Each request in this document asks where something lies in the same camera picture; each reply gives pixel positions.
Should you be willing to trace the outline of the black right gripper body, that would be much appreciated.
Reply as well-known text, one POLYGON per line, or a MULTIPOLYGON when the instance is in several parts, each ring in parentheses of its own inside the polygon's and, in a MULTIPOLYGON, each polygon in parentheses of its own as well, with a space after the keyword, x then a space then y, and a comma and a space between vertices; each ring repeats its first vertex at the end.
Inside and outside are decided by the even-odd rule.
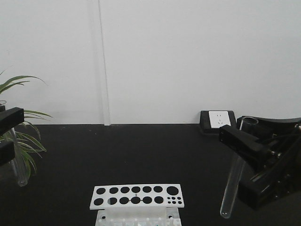
POLYGON ((301 128, 294 127, 287 134, 273 135, 272 138, 261 141, 270 149, 270 158, 257 165, 255 175, 251 180, 271 178, 272 174, 281 174, 296 165, 301 165, 301 128))

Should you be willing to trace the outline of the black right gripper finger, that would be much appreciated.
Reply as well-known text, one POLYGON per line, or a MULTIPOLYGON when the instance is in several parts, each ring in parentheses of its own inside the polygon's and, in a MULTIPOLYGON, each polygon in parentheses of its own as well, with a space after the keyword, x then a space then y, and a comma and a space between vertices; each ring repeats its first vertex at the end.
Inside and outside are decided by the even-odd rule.
POLYGON ((229 125, 219 128, 219 141, 249 165, 263 165, 270 158, 268 146, 258 143, 257 140, 257 137, 229 125))
POLYGON ((271 178, 243 179, 238 186, 238 199, 248 207, 261 207, 301 191, 301 166, 296 165, 271 178))

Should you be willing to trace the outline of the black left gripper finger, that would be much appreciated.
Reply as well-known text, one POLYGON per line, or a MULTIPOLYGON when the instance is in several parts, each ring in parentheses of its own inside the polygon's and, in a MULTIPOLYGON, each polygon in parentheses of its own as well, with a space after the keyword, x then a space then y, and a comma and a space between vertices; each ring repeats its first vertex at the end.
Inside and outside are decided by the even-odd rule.
POLYGON ((15 158, 14 142, 1 141, 0 142, 0 166, 5 165, 15 158))
POLYGON ((0 113, 0 135, 24 122, 24 109, 14 107, 0 113))

